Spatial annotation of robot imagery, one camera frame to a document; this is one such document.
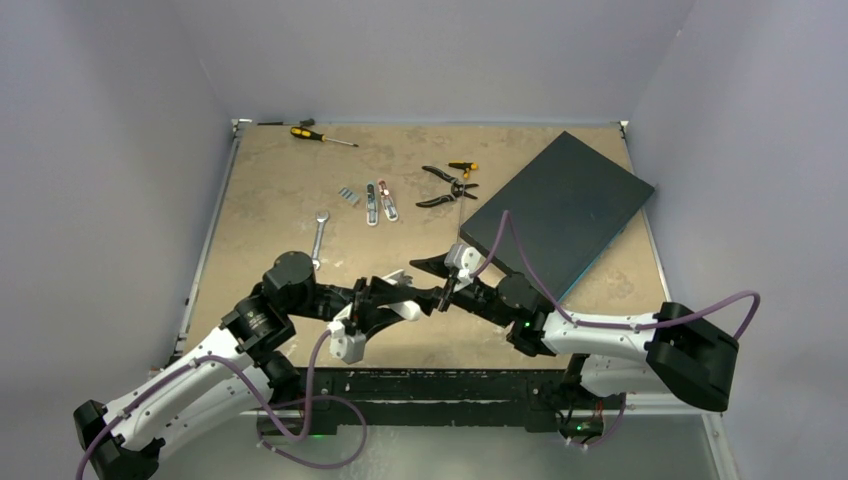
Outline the pink white stapler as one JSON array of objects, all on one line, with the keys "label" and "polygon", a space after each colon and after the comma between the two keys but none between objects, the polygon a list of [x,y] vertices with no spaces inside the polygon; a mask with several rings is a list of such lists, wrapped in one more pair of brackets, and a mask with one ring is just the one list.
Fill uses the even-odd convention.
[{"label": "pink white stapler", "polygon": [[413,299],[412,277],[404,269],[398,269],[381,279],[392,286],[388,299],[383,303],[404,321],[414,322],[423,316],[422,308]]}]

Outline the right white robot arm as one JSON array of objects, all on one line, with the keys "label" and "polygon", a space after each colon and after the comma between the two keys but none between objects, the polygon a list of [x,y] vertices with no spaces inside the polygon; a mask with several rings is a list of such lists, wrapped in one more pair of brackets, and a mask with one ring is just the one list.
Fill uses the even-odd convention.
[{"label": "right white robot arm", "polygon": [[415,259],[411,266],[445,279],[444,307],[456,306],[508,328],[506,339],[524,355],[569,357],[564,399],[584,407],[619,393],[670,394],[701,410],[727,410],[739,351],[731,334],[682,304],[656,312],[598,315],[556,307],[525,275],[490,286],[475,277],[473,248]]}]

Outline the silver stapler magazine tray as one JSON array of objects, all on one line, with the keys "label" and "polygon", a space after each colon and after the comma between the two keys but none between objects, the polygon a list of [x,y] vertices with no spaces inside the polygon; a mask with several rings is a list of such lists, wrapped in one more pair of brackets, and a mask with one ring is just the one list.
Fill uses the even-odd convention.
[{"label": "silver stapler magazine tray", "polygon": [[369,182],[366,184],[366,223],[368,226],[377,226],[379,222],[379,212],[377,206],[376,184]]}]

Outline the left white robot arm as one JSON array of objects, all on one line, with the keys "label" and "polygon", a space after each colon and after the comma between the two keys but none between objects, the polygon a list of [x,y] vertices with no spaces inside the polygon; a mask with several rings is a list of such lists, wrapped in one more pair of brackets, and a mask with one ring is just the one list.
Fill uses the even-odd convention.
[{"label": "left white robot arm", "polygon": [[303,440],[319,394],[315,364],[299,373],[280,350],[295,335],[294,318],[323,321],[317,346],[354,364],[371,335],[431,313],[440,294],[411,286],[402,271],[351,288],[321,284],[316,272],[304,252],[280,255],[196,347],[127,394],[80,405],[73,414],[83,451],[76,477],[92,469],[100,479],[148,479],[194,436],[251,408],[299,406],[302,426],[282,434]]}]

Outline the red silver stapler insert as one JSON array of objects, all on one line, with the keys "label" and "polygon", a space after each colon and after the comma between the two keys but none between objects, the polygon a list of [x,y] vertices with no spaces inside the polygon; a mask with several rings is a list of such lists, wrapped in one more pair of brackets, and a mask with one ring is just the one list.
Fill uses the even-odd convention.
[{"label": "red silver stapler insert", "polygon": [[383,211],[386,215],[387,220],[390,222],[396,222],[399,219],[399,214],[394,199],[392,198],[391,193],[388,189],[386,181],[384,179],[379,179],[377,181],[377,187]]}]

